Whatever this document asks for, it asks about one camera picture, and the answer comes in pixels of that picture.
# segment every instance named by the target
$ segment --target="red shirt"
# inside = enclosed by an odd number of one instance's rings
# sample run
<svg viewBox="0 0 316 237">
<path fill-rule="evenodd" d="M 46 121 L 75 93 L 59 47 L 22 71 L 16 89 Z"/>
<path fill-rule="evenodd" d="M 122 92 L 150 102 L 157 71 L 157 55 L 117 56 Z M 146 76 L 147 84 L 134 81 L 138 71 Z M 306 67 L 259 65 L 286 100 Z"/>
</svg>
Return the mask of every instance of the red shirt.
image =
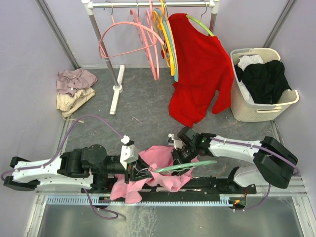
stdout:
<svg viewBox="0 0 316 237">
<path fill-rule="evenodd" d="M 194 28 L 186 14 L 169 17 L 177 53 L 179 81 L 169 103 L 169 114 L 192 127 L 206 115 L 219 91 L 212 113 L 231 106 L 234 72 L 230 57 L 217 37 L 206 36 Z"/>
</svg>

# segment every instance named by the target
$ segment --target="white laundry basket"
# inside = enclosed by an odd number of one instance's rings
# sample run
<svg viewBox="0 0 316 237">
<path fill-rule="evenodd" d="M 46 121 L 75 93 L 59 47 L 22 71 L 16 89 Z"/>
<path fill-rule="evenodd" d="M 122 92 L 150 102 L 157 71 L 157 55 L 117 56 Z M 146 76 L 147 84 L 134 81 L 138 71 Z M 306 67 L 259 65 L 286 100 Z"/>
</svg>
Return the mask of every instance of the white laundry basket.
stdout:
<svg viewBox="0 0 316 237">
<path fill-rule="evenodd" d="M 243 122 L 262 122 L 275 119 L 291 104 L 299 100 L 297 90 L 286 90 L 283 92 L 278 104 L 255 104 L 245 100 L 239 88 L 238 78 L 235 72 L 234 65 L 239 62 L 240 57 L 244 55 L 258 54 L 263 59 L 263 63 L 272 60 L 279 60 L 280 55 L 270 48 L 244 48 L 237 49 L 231 52 L 231 61 L 234 69 L 234 82 L 232 87 L 232 112 L 238 121 Z"/>
</svg>

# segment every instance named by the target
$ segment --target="pink cloth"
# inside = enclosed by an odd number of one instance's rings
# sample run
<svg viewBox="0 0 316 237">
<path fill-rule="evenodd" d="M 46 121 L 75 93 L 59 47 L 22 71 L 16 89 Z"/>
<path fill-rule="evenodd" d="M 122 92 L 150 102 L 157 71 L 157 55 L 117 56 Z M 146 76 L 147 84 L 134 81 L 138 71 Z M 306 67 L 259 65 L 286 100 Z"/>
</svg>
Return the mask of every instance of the pink cloth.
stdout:
<svg viewBox="0 0 316 237">
<path fill-rule="evenodd" d="M 58 92 L 71 97 L 73 97 L 78 90 L 89 89 L 98 80 L 94 74 L 82 68 L 74 71 L 58 72 L 57 76 Z"/>
<path fill-rule="evenodd" d="M 152 146 L 147 151 L 142 151 L 139 153 L 140 157 L 150 165 L 152 169 L 163 168 L 173 165 L 171 151 L 173 147 L 165 146 Z M 194 158 L 192 162 L 197 162 L 198 159 Z M 165 187 L 170 192 L 177 192 L 179 189 L 185 185 L 191 179 L 192 170 L 189 170 L 181 176 L 171 176 L 171 174 L 161 175 L 159 173 L 151 172 L 153 178 L 147 178 L 136 182 L 129 182 L 126 184 L 124 182 L 124 175 L 117 175 L 118 180 L 113 185 L 111 191 L 111 200 L 123 197 L 125 198 L 126 204 L 134 204 L 140 202 L 142 197 L 138 193 L 144 184 L 149 186 L 157 186 L 160 184 Z"/>
</svg>

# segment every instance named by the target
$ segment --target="gray carpet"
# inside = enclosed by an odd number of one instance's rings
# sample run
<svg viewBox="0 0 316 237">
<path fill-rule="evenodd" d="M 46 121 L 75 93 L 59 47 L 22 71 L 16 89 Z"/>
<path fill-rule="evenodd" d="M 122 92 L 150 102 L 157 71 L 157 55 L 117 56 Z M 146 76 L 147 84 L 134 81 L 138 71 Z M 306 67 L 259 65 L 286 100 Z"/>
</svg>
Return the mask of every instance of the gray carpet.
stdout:
<svg viewBox="0 0 316 237">
<path fill-rule="evenodd" d="M 113 97 L 112 80 L 107 69 L 90 70 L 98 78 L 93 86 L 96 95 L 73 115 L 79 118 L 94 114 L 105 118 L 121 134 L 135 141 L 140 150 L 152 145 L 167 145 L 168 133 L 177 134 L 182 124 L 169 116 L 168 104 L 174 91 L 169 69 L 160 69 L 160 80 L 154 81 L 150 69 L 126 69 L 123 78 L 123 92 L 120 95 L 116 115 L 110 115 Z M 209 132 L 223 137 L 240 140 L 262 140 L 272 136 L 270 122 L 246 123 L 234 119 L 230 109 L 214 115 L 210 106 L 206 117 L 193 126 L 196 132 Z M 111 155 L 119 154 L 120 139 L 102 122 L 95 118 L 86 118 L 84 124 L 78 124 L 71 133 L 66 150 L 101 144 Z M 228 176 L 236 166 L 248 163 L 231 158 L 212 158 L 217 164 L 198 167 L 193 175 Z"/>
</svg>

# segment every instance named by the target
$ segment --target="pink folded cloth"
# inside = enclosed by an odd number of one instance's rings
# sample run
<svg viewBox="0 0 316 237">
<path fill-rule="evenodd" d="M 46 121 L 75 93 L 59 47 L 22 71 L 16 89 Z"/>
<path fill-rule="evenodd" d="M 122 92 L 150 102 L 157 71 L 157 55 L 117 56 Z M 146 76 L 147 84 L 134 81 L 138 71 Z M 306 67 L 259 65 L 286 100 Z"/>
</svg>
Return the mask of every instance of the pink folded cloth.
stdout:
<svg viewBox="0 0 316 237">
<path fill-rule="evenodd" d="M 171 151 L 173 147 L 165 146 L 152 146 L 147 151 L 142 151 L 139 153 L 140 157 L 150 165 L 152 169 L 163 168 L 173 165 Z M 198 159 L 194 158 L 191 162 L 197 162 Z M 124 175 L 116 175 L 118 180 L 113 185 L 111 191 L 111 200 L 123 197 L 125 198 L 126 204 L 134 204 L 140 202 L 142 197 L 138 193 L 144 184 L 149 186 L 157 186 L 158 184 L 165 187 L 170 192 L 177 192 L 179 189 L 185 185 L 191 179 L 192 170 L 189 170 L 181 176 L 171 176 L 171 174 L 161 175 L 159 173 L 151 172 L 153 178 L 142 179 L 136 182 L 129 182 L 126 184 L 124 182 Z"/>
</svg>

